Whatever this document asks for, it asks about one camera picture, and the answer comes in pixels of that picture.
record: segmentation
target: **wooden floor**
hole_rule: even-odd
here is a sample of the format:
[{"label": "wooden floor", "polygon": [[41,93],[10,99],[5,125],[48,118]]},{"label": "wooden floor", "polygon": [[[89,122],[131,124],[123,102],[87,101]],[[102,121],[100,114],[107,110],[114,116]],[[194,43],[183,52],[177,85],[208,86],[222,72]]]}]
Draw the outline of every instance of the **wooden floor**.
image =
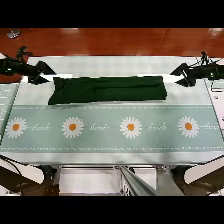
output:
[{"label": "wooden floor", "polygon": [[15,56],[28,46],[34,56],[161,55],[224,57],[223,28],[21,28],[9,39],[0,28],[0,52]]}]

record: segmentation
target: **flower center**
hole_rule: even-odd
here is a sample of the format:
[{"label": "flower center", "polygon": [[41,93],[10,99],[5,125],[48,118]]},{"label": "flower center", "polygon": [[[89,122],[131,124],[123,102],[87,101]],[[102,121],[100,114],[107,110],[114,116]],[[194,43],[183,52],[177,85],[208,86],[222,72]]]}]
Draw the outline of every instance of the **flower center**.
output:
[{"label": "flower center", "polygon": [[69,129],[70,129],[71,131],[74,131],[74,130],[76,129],[76,124],[70,124],[70,125],[69,125]]},{"label": "flower center", "polygon": [[128,124],[128,130],[133,131],[135,129],[135,126],[133,124]]},{"label": "flower center", "polygon": [[19,128],[20,128],[20,125],[19,125],[19,124],[14,124],[14,125],[12,126],[13,131],[18,131]]},{"label": "flower center", "polygon": [[191,129],[192,129],[192,124],[190,124],[190,123],[186,123],[186,124],[185,124],[185,128],[186,128],[187,130],[191,130]]}]

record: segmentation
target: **white daisy print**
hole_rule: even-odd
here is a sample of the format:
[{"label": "white daisy print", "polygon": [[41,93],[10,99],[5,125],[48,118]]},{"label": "white daisy print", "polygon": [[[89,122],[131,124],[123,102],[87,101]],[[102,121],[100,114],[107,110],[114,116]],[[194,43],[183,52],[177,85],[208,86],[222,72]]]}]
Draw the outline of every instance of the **white daisy print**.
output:
[{"label": "white daisy print", "polygon": [[120,131],[123,131],[123,135],[125,135],[126,138],[132,139],[141,134],[141,126],[142,125],[138,119],[135,119],[134,117],[126,117],[121,122]]},{"label": "white daisy print", "polygon": [[23,134],[23,131],[26,130],[26,120],[21,117],[15,117],[14,119],[11,119],[11,121],[8,122],[6,126],[6,135],[8,138],[17,138],[20,135]]},{"label": "white daisy print", "polygon": [[84,124],[78,117],[70,117],[63,122],[62,131],[66,138],[75,138],[82,134]]},{"label": "white daisy print", "polygon": [[197,124],[197,121],[194,120],[194,118],[190,117],[182,117],[179,119],[178,125],[179,131],[182,131],[182,135],[185,135],[185,137],[194,138],[199,133],[199,127]]}]

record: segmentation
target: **folded cloth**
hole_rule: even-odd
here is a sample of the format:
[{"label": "folded cloth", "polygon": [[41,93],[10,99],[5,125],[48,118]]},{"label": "folded cloth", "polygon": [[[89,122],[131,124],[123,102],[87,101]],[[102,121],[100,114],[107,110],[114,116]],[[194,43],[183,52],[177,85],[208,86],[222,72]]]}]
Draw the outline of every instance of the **folded cloth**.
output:
[{"label": "folded cloth", "polygon": [[54,78],[48,105],[97,101],[165,100],[162,76],[109,78]]}]

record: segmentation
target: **table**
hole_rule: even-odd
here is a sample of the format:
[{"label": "table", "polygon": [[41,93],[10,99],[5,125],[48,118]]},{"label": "table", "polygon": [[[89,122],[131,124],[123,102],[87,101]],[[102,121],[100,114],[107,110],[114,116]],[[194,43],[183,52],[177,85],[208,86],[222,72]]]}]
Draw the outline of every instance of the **table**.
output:
[{"label": "table", "polygon": [[[194,64],[194,57],[158,56],[66,56],[31,57],[30,64],[45,61],[57,74],[72,74],[73,77],[136,76],[138,74],[169,74],[181,63]],[[166,101],[144,102],[144,105],[205,105],[212,106],[204,80],[198,80],[192,88],[183,88],[175,83],[166,83]],[[33,104],[30,84],[21,83],[14,105]],[[53,93],[52,83],[32,88],[32,93],[41,92],[35,105],[47,105]],[[5,156],[27,163],[38,164],[186,164],[206,162],[223,155],[222,150],[211,152],[167,152],[167,153],[20,153],[3,152]]]}]

